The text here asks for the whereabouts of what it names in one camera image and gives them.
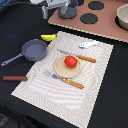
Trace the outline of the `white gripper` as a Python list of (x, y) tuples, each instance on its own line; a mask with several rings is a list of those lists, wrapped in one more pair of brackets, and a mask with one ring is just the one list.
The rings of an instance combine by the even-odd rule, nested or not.
[(71, 0), (45, 0), (42, 5), (43, 18), (46, 19), (48, 17), (48, 10), (54, 8), (60, 8), (61, 13), (65, 14), (70, 2)]

